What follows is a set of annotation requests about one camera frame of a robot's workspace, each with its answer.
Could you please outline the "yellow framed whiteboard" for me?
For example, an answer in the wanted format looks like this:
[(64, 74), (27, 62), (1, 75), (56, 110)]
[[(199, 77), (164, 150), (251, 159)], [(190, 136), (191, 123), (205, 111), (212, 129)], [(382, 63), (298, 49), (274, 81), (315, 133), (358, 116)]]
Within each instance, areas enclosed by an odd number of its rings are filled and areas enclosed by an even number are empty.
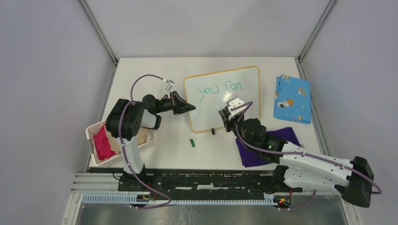
[(246, 118), (261, 117), (260, 69), (257, 66), (189, 76), (183, 85), (186, 101), (196, 106), (196, 110), (189, 112), (194, 132), (224, 127), (214, 105), (223, 109), (236, 97), (244, 103), (253, 102), (245, 113)]

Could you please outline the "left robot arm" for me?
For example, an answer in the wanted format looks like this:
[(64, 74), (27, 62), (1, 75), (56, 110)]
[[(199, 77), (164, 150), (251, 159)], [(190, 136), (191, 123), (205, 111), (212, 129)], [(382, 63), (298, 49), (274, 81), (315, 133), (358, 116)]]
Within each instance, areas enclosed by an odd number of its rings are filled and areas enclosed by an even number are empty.
[(148, 94), (141, 101), (119, 99), (106, 119), (106, 130), (121, 148), (124, 162), (123, 178), (136, 191), (147, 186), (145, 164), (140, 156), (138, 133), (141, 128), (158, 130), (162, 117), (160, 113), (171, 111), (174, 115), (184, 114), (196, 106), (184, 100), (176, 91), (161, 99)]

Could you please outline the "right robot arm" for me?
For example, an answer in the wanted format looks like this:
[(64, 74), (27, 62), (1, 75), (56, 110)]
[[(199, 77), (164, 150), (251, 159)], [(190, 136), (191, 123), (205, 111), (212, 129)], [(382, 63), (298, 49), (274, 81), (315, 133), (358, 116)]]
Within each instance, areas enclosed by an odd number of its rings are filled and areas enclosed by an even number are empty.
[(368, 208), (376, 187), (369, 162), (360, 156), (343, 159), (314, 153), (270, 134), (258, 119), (244, 119), (248, 106), (218, 111), (227, 132), (233, 132), (243, 147), (267, 163), (276, 164), (271, 186), (323, 190), (339, 194), (346, 202)]

